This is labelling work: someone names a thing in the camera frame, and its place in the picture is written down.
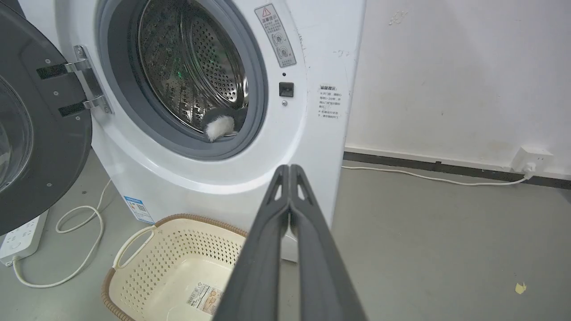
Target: white wall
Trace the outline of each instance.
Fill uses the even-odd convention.
[[[571,1],[369,0],[346,150],[568,178],[570,105]]]

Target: white power strip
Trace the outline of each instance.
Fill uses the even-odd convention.
[[[11,266],[13,257],[25,258],[36,252],[48,211],[6,234],[0,246],[0,262]]]

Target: electrical socket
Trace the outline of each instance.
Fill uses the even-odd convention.
[[[0,262],[11,266],[13,257],[25,258],[36,252],[48,211],[6,234],[0,246]]]
[[[521,146],[512,161],[512,169],[515,172],[523,172],[526,164],[535,164],[533,175],[542,173],[547,165],[553,160],[553,154],[544,150],[530,146]]]

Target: white fluffy object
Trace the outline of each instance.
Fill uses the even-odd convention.
[[[213,122],[206,125],[206,130],[204,132],[210,142],[213,142],[224,135],[231,134],[234,132],[234,118],[230,116],[220,116]]]

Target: gray floor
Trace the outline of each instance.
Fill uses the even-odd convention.
[[[96,220],[65,235],[56,234],[54,225],[67,210],[96,204],[107,180],[91,157],[52,208],[38,251],[22,261],[29,281],[55,282],[81,263],[99,231]],[[524,184],[463,187],[343,170],[333,236],[370,320],[569,320],[567,199],[567,191]],[[97,256],[73,280],[30,289],[0,267],[2,319],[116,319],[101,303],[100,284],[120,245],[145,224],[132,218],[114,188],[104,204],[106,229]],[[284,263],[280,320],[298,319],[298,282],[296,266]],[[514,291],[517,282],[527,285],[521,295]]]

